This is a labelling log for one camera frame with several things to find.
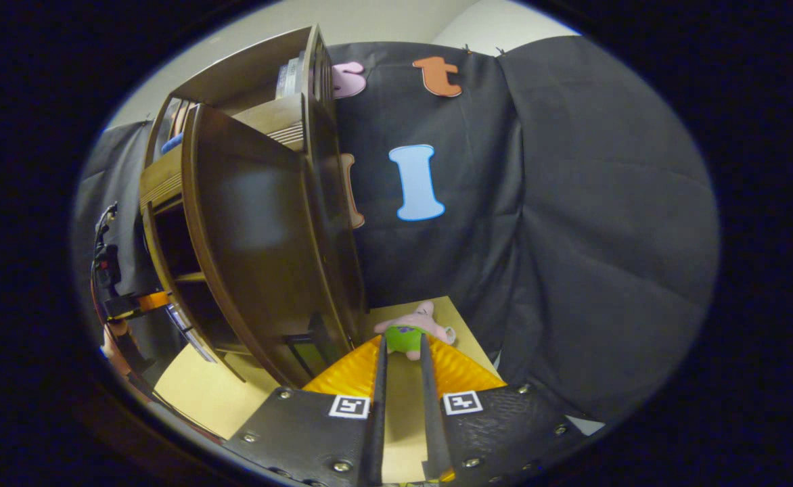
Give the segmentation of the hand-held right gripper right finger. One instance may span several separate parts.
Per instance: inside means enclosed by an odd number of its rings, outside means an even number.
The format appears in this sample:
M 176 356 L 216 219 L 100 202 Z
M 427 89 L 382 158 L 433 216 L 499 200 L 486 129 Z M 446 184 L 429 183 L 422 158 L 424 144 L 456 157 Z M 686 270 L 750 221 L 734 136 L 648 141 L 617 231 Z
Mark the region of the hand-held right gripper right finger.
M 583 414 L 528 384 L 501 384 L 437 339 L 420 352 L 426 472 L 441 484 L 519 484 L 586 443 Z

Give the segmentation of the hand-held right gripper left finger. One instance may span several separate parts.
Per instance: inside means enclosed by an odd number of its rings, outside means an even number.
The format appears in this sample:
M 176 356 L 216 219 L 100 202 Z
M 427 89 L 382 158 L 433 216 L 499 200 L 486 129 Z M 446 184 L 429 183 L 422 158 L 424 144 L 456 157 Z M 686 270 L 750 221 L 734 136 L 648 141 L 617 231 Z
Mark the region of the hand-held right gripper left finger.
M 386 340 L 375 337 L 304 388 L 280 386 L 225 442 L 289 486 L 379 486 Z

